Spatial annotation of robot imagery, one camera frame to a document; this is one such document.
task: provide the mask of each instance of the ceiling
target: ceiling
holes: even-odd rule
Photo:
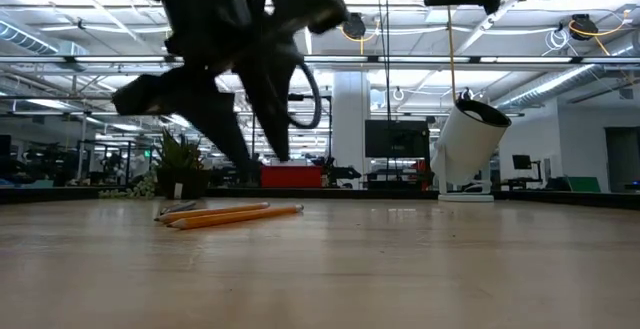
[[[367,25],[367,40],[364,43],[348,40],[340,30],[333,30],[321,36],[310,35],[306,31],[296,34],[299,50],[312,55],[383,55],[383,36],[380,26],[388,31],[384,41],[388,41],[391,55],[448,55],[450,45],[446,30],[447,9],[425,8],[422,0],[345,0],[350,11],[362,14]],[[635,3],[640,0],[520,0],[511,3],[502,15],[494,18],[494,23],[486,23],[486,14],[480,7],[458,6],[451,8],[453,30],[453,51],[467,56],[555,56],[555,55],[603,55],[594,40],[564,40],[561,33],[554,34],[559,23],[566,25],[573,14],[589,14],[598,25],[600,32],[618,28],[610,35],[602,37],[607,43],[629,34],[640,20],[640,10]],[[106,10],[96,8],[96,3]],[[169,31],[164,10],[159,3],[149,0],[0,0],[0,14],[20,28],[37,35],[44,41],[70,41],[86,49],[91,55],[163,55],[166,53],[164,40]],[[78,28],[82,23],[84,30]],[[485,24],[483,30],[474,30]],[[1,55],[33,55],[18,46],[0,40]],[[13,70],[52,84],[49,93],[72,88],[70,75],[55,73],[54,66],[12,65]],[[141,71],[162,71],[166,67],[142,66]],[[336,70],[354,70],[353,66],[314,68],[319,85],[332,90],[332,73]],[[402,91],[402,98],[396,95],[391,100],[394,111],[420,111],[425,109],[446,110],[451,107],[451,72],[447,65],[430,67],[430,70],[416,66],[391,67],[391,87]],[[362,65],[355,70],[368,72],[373,90],[386,90],[386,75],[382,67]],[[488,68],[467,68],[456,70],[457,88],[469,88],[475,95],[497,99],[512,90],[539,77],[550,68],[538,67],[509,68],[493,66]],[[85,87],[82,95],[108,96],[115,89],[135,79],[136,75],[79,75],[78,86]],[[219,85],[225,90],[236,91],[240,111],[248,111],[241,95],[242,86],[237,77],[224,74]],[[603,82],[596,81],[589,88],[571,92],[563,98],[570,101],[575,96],[584,95],[585,90],[599,90]],[[292,91],[308,93],[304,76],[296,73],[292,79]],[[619,95],[606,93],[591,103],[597,105],[620,105]],[[108,101],[87,101],[105,111],[113,110]],[[386,112],[386,103],[377,103],[374,110]],[[293,110],[312,110],[311,101],[293,102]]]

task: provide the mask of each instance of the red container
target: red container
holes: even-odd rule
[[[263,166],[263,188],[322,188],[322,167]]]

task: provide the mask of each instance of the wooden table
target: wooden table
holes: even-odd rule
[[[520,202],[301,203],[301,216],[183,232],[152,221],[160,201],[2,206],[2,328],[640,323],[639,212]]]

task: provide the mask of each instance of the monitor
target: monitor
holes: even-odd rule
[[[365,121],[367,158],[429,158],[426,121]]]
[[[531,157],[529,155],[514,155],[513,156],[513,169],[515,169],[515,170],[530,170],[531,169]]]

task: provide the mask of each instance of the air duct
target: air duct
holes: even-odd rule
[[[89,54],[86,49],[74,42],[32,33],[25,26],[11,21],[4,15],[0,15],[0,39],[38,55],[78,56]],[[74,71],[85,70],[85,67],[79,64],[60,64],[59,66]]]
[[[640,56],[639,38],[640,29],[637,29],[608,44],[607,50],[612,56]],[[601,51],[598,49],[590,54],[601,55]],[[558,95],[587,85],[605,74],[605,66],[601,64],[583,65],[563,72],[545,74],[500,98],[494,105],[496,108],[504,110],[510,107],[522,108],[541,104]]]

